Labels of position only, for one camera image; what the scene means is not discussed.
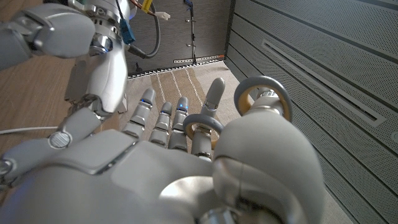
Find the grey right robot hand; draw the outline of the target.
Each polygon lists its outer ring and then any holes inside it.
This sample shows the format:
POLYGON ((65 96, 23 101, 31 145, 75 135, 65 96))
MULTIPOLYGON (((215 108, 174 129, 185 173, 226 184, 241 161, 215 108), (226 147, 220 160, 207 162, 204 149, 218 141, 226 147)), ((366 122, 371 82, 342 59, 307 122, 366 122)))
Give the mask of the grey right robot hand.
POLYGON ((21 177, 1 222, 320 223, 322 171, 286 89, 245 79, 227 125, 214 117, 223 90, 215 79, 198 114, 186 98, 165 103, 145 141, 147 89, 122 131, 93 131, 21 177))

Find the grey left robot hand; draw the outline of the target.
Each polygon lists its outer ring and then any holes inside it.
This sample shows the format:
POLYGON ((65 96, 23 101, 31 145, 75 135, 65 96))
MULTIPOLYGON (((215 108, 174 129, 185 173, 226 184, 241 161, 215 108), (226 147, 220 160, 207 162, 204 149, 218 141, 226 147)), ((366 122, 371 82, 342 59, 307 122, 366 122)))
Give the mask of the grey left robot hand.
POLYGON ((44 1, 1 23, 2 69, 34 55, 74 58, 70 83, 80 85, 81 91, 54 133, 25 141, 1 156, 2 189, 88 137, 118 110, 127 82, 129 15, 126 1, 44 1))

